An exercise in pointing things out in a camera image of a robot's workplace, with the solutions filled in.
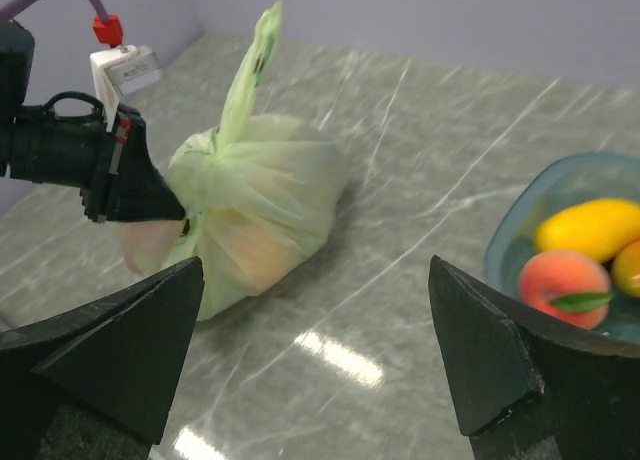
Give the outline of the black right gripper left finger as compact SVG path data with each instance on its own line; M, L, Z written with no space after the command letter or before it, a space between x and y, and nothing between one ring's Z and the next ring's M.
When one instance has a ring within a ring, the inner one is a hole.
M203 287L193 257L43 321L3 322L2 458L147 458L164 434Z

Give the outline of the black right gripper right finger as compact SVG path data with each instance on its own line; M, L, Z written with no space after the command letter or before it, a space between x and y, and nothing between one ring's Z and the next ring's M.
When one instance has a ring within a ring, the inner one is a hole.
M438 256L429 298L475 458L638 458L638 345L563 323Z

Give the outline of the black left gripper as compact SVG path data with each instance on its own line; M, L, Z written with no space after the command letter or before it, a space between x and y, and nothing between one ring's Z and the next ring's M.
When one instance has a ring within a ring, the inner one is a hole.
M172 237L186 236L185 209L151 161L146 122L122 105L113 128L103 104L66 91L43 105L2 102L1 173L12 179L77 188L84 215L95 223L169 222Z

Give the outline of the green printed plastic bag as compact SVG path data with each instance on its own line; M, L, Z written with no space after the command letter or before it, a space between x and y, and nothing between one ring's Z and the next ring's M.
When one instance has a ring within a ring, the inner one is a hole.
M281 23L280 4L262 14L220 123L191 135L172 156L165 176L191 229L155 272L141 277L200 258L205 285L198 317L203 321L251 297L232 278L225 249L232 232L251 225L281 235L298 251L294 270L326 244L346 187L341 151L318 129L291 116L253 111Z

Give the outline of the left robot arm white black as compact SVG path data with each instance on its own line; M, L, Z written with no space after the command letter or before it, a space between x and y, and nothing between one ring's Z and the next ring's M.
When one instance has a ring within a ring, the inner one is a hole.
M103 102L65 91L43 105L24 103L35 50L18 22L1 24L1 173L79 190L95 223L183 220L185 210L153 165L146 123L127 105L106 122Z

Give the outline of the pink peach in bag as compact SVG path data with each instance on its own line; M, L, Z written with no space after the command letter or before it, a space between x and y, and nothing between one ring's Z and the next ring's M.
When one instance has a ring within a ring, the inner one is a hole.
M166 260L179 238L169 233L169 222L152 220L118 223L117 233L129 270L140 276L155 272Z

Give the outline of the orange fruit in bag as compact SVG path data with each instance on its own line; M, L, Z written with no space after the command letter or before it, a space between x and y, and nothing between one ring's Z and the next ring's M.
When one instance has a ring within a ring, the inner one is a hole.
M226 238L231 274L249 296L260 295L298 263L294 245L281 235L256 226L241 227Z

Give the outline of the pink peach with leaf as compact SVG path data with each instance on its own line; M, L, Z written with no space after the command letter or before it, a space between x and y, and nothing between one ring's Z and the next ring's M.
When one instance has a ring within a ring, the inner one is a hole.
M604 267L591 258L567 250L551 250L532 257L518 277L522 302L561 321L591 330L601 324L608 312L604 304L586 312L567 312L551 300L584 292L610 293L611 280Z

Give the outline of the red yellow mango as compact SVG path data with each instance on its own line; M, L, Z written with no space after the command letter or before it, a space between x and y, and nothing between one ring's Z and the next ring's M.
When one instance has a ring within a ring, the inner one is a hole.
M616 287L634 298L640 296L640 242L623 248L612 264L612 277Z

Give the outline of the teal transparent plastic tray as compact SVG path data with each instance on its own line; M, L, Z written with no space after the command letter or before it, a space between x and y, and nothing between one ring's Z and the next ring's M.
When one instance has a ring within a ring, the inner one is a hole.
M546 167L495 231L484 278L556 319L638 342L638 158L585 153Z

